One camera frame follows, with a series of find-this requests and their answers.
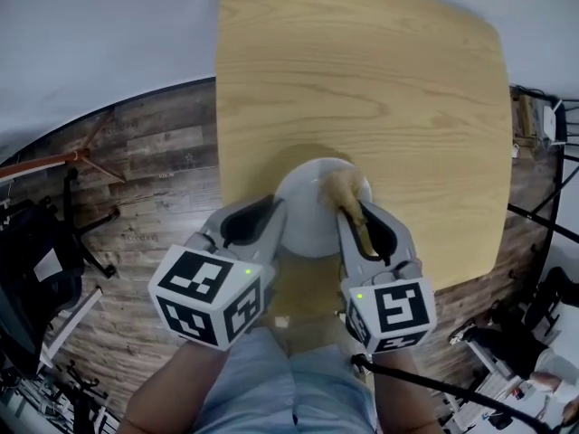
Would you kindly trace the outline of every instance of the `white plate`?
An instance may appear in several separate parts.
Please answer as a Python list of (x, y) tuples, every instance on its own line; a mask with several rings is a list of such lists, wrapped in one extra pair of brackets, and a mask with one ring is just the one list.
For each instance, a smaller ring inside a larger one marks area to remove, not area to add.
[[(275, 193), (288, 204), (288, 221), (281, 245), (303, 257), (320, 258), (339, 252), (336, 215), (319, 201), (319, 181), (337, 170), (355, 166), (342, 159), (322, 157), (292, 170)], [(372, 201), (370, 184), (364, 183), (357, 195)]]

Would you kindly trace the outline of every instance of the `table top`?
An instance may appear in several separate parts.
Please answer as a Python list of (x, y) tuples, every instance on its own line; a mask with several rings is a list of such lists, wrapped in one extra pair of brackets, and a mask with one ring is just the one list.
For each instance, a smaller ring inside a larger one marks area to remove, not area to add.
[[(341, 157), (408, 226), (435, 289), (493, 268), (511, 116), (492, 26), (438, 0), (221, 0), (216, 73), (223, 203)], [(292, 277), (296, 262), (311, 271), (294, 259)], [(332, 291), (335, 267), (316, 264)]]

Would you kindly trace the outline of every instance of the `black chair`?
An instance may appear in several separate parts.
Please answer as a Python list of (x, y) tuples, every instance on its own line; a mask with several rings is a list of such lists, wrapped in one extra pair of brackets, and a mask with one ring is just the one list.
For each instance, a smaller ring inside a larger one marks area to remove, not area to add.
[(549, 270), (545, 281), (536, 287), (535, 297), (525, 314), (525, 325), (529, 329), (534, 329), (545, 318), (549, 323), (545, 332), (547, 335), (559, 319), (559, 316), (553, 316), (559, 302), (579, 307), (579, 284), (567, 277), (561, 267), (554, 267)]
[(46, 328), (62, 310), (76, 305), (82, 292), (84, 260), (106, 277), (103, 268), (82, 244), (82, 234), (116, 219), (118, 211), (77, 229), (72, 219), (70, 182), (64, 179), (64, 221), (45, 205), (22, 205), (7, 228), (0, 231), (0, 348), (23, 377), (37, 372)]
[(109, 395), (106, 392), (97, 392), (96, 388), (100, 384), (98, 379), (85, 381), (75, 368), (75, 363), (66, 367), (66, 373), (74, 381), (74, 385), (65, 382), (54, 382), (59, 392), (55, 394), (58, 399), (61, 393), (71, 402), (74, 408), (74, 421), (72, 431), (74, 434), (94, 434), (94, 423), (99, 417), (101, 405), (96, 402), (95, 396), (106, 402)]

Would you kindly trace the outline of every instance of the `wood plank flooring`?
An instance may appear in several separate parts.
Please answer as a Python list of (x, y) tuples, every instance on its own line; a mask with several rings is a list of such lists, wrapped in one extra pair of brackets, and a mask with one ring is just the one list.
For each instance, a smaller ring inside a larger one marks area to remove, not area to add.
[[(118, 275), (104, 279), (87, 268), (84, 294), (100, 285), (104, 295), (56, 361), (67, 363), (72, 358), (87, 377), (98, 377), (119, 416), (133, 391), (178, 346), (157, 318), (147, 283), (167, 248), (183, 243), (221, 205), (214, 104), (214, 83), (209, 81), (117, 106), (91, 149), (96, 161), (125, 175), (127, 183), (77, 165), (79, 179), (73, 186), (77, 224), (106, 215), (112, 205), (120, 209), (118, 220), (84, 238), (102, 263), (117, 267)], [(72, 150), (95, 119), (44, 137), (25, 149), (20, 160)], [(61, 209), (66, 171), (60, 166), (18, 179), (11, 189), (12, 200), (38, 201), (48, 194)], [(533, 207), (552, 190), (554, 176), (555, 158), (548, 154), (513, 161), (511, 202)], [(534, 258), (530, 247), (540, 247), (545, 236), (545, 229), (509, 214), (496, 267), (484, 277), (437, 293), (439, 326), (429, 343), (414, 352), (425, 374), (461, 385), (472, 381), (479, 363), (466, 345), (450, 347), (448, 334), (495, 299), (520, 288)], [(521, 279), (508, 276), (512, 269)]]

